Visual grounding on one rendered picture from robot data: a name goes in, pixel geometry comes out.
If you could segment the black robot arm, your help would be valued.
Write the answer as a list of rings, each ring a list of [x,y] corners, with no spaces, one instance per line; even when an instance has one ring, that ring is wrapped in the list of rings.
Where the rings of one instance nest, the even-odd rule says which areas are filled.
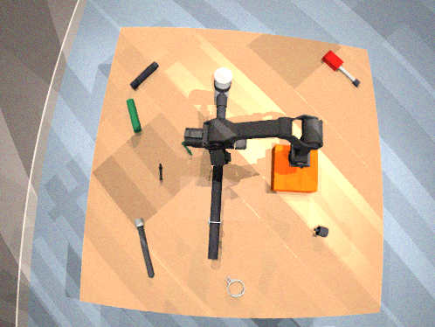
[[[293,136],[293,121],[301,121],[301,138]],[[310,151],[323,147],[323,120],[312,115],[278,117],[273,120],[255,122],[232,122],[215,117],[205,121],[202,128],[185,127],[184,146],[205,148],[210,153],[211,165],[222,166],[231,162],[231,152],[223,148],[234,145],[237,140],[278,138],[288,141],[290,167],[310,167]]]

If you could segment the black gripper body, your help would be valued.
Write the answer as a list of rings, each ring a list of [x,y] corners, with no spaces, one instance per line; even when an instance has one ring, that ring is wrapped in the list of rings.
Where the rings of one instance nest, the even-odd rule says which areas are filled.
[[[201,147],[192,147],[192,148],[201,148]],[[247,148],[247,139],[237,140],[235,142],[235,150],[246,150],[246,148]],[[226,149],[226,145],[220,149]]]

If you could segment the green cylinder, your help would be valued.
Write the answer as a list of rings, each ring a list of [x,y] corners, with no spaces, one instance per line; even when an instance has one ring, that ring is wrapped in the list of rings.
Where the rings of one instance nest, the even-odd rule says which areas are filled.
[[[127,100],[127,106],[128,106],[128,112],[130,114],[130,120],[134,129],[135,133],[142,131],[142,126],[139,122],[138,113],[136,111],[135,107],[135,100],[134,99],[128,99]]]

